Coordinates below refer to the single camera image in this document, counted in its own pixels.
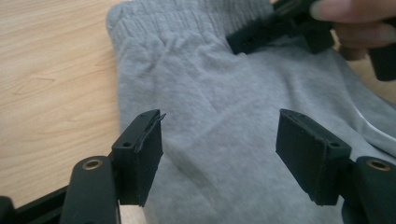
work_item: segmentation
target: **metal rivet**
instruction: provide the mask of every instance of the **metal rivet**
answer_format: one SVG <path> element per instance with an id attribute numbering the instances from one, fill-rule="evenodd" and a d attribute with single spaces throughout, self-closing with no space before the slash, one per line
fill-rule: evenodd
<path id="1" fill-rule="evenodd" d="M 376 170 L 380 171 L 390 171 L 390 166 L 387 163 L 384 163 L 379 160 L 368 160 L 367 165 L 371 166 L 372 168 L 375 168 Z"/>
<path id="2" fill-rule="evenodd" d="M 86 161 L 82 165 L 82 168 L 84 170 L 94 170 L 94 169 L 98 168 L 99 166 L 101 166 L 102 164 L 103 164 L 103 162 L 101 160 L 92 159 L 92 160 Z"/>

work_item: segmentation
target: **hand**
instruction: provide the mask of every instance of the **hand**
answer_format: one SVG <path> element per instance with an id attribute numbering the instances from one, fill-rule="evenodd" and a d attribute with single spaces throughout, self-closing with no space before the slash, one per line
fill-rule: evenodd
<path id="1" fill-rule="evenodd" d="M 347 60 L 362 59 L 367 49 L 396 43 L 395 27 L 382 22 L 396 16 L 396 0 L 318 0 L 311 15 L 335 22 L 340 53 Z"/>

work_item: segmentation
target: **gray sweatpants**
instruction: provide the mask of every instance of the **gray sweatpants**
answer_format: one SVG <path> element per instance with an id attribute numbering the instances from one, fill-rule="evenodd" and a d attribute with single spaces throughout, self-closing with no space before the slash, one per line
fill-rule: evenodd
<path id="1" fill-rule="evenodd" d="M 395 163 L 396 110 L 337 52 L 312 55 L 284 37 L 231 53 L 225 36 L 271 10 L 262 0 L 135 0 L 109 11 L 121 130 L 144 111 L 167 114 L 148 223 L 341 223 L 342 200 L 310 202 L 277 156 L 280 108 L 335 133 L 352 160 Z"/>

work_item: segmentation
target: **black clip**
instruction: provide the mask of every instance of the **black clip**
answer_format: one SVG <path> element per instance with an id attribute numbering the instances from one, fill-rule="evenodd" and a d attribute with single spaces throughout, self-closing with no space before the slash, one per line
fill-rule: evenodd
<path id="1" fill-rule="evenodd" d="M 227 41 L 234 54 L 251 53 L 283 35 L 303 35 L 312 53 L 319 53 L 333 46 L 330 30 L 332 24 L 317 21 L 309 13 L 313 0 L 279 0 L 274 3 L 275 12 L 264 19 L 251 21 L 239 31 L 228 35 Z"/>

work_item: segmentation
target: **wood grain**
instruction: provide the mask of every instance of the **wood grain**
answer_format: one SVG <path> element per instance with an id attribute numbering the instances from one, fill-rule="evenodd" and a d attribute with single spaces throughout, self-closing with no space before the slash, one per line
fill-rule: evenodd
<path id="1" fill-rule="evenodd" d="M 116 0 L 0 1 L 0 194 L 18 207 L 68 184 L 119 136 L 117 72 L 105 19 Z M 396 84 L 363 82 L 396 103 Z M 145 223 L 139 208 L 124 223 Z"/>

